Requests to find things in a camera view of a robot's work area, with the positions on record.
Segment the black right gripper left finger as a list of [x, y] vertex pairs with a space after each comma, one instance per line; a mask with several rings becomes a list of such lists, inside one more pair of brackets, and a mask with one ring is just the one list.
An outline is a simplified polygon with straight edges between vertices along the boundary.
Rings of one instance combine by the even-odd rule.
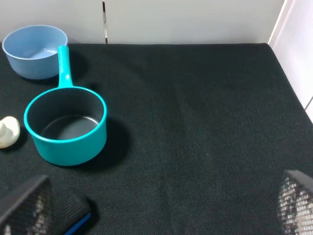
[[2, 235], [50, 235], [52, 216], [52, 186], [46, 175], [32, 177], [0, 199]]

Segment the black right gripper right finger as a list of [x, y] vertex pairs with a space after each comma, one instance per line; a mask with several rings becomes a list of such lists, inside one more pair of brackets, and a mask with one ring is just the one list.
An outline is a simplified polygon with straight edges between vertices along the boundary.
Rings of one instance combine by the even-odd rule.
[[284, 235], [313, 233], [313, 179], [285, 170], [278, 194], [277, 217]]

